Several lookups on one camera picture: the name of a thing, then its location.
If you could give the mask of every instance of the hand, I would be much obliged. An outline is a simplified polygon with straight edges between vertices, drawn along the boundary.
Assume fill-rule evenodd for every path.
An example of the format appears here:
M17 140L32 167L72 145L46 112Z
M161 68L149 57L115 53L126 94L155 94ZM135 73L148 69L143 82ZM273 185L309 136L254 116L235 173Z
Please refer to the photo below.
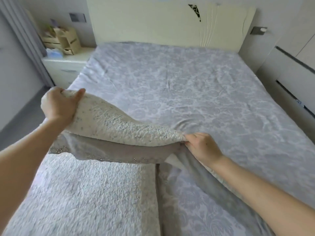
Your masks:
M85 89L80 89L73 97L67 98L61 93L64 89L51 88L42 98L41 108L48 120L57 120L68 126L77 110L79 101L82 99Z
M207 167L212 167L219 159L223 158L223 154L215 143L213 138L207 133L197 132L185 135L187 148L194 157Z

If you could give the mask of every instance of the wall switch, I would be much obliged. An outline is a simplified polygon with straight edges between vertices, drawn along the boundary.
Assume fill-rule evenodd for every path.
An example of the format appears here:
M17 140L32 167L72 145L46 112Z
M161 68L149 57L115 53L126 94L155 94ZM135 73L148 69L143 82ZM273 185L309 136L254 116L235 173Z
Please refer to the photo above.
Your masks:
M83 13L69 13L72 22L86 22Z
M254 26L250 34L251 35L264 35L266 31L267 31L267 27Z

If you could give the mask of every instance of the forearm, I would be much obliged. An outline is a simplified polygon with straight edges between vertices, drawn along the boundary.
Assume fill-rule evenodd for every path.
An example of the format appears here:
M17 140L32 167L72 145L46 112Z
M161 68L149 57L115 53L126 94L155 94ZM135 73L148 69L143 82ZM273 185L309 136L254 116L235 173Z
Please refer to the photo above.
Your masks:
M0 234L24 200L38 167L63 129L60 121L47 121L0 152Z
M278 236L315 235L315 211L229 158L210 166L237 190Z

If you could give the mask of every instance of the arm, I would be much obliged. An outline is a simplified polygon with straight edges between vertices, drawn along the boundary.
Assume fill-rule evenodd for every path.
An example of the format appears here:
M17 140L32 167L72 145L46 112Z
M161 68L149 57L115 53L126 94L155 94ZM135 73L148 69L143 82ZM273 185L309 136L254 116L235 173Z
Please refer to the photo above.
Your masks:
M85 90L65 98L52 88L42 99L47 121L32 133L0 152L0 235L24 200L39 165L57 136L69 125Z
M237 190L276 235L315 235L314 209L224 156L210 135L185 136L191 153Z

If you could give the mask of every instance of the cardboard box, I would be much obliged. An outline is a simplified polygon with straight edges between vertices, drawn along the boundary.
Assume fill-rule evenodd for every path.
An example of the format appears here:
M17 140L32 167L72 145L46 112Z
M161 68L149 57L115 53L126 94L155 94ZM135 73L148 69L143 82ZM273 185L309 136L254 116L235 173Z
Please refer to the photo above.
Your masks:
M42 41L46 48L61 49L66 55L76 55L80 52L81 45L77 32L73 27L54 28L56 37L43 37Z

